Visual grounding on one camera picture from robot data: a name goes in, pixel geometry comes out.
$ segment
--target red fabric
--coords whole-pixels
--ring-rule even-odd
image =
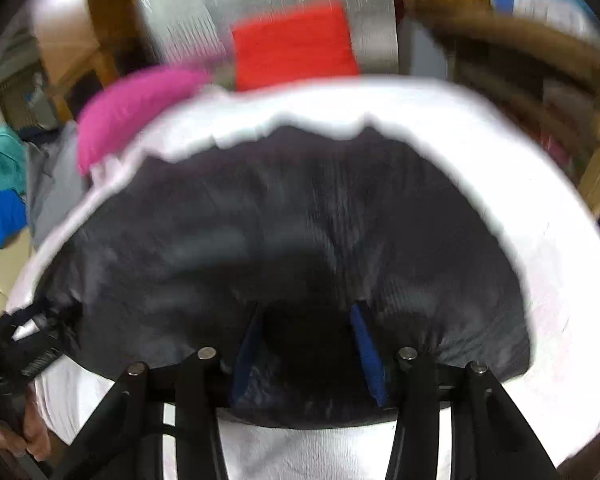
[[[237,24],[239,91],[314,77],[359,75],[342,4],[326,1]]]

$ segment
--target human hand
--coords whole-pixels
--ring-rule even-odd
[[[38,462],[46,460],[51,454],[51,441],[46,424],[38,413],[36,394],[32,388],[27,388],[25,394],[22,429],[24,437],[14,433],[0,420],[0,449],[6,449],[16,457],[29,451]]]

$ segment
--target pink pillow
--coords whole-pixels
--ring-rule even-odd
[[[91,99],[78,117],[78,170],[122,150],[150,121],[189,99],[210,77],[186,68],[156,67],[125,77]]]

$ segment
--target metal bolt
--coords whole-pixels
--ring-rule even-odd
[[[146,371],[146,364],[137,362],[129,365],[129,368],[126,369],[126,373],[129,375],[136,377],[138,375],[144,374]]]
[[[403,361],[413,361],[418,357],[418,351],[410,346],[403,346],[398,350],[398,357]]]
[[[205,346],[198,350],[198,359],[207,360],[216,357],[216,349],[211,346]]]
[[[482,375],[483,373],[486,373],[486,371],[489,369],[489,367],[487,365],[480,364],[478,361],[471,361],[470,366],[471,366],[471,370],[473,370],[478,375]]]

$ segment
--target silver foil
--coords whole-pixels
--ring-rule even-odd
[[[161,62],[209,64],[233,57],[231,26],[311,0],[139,0],[139,12]],[[394,0],[340,0],[351,43],[365,73],[397,73]]]

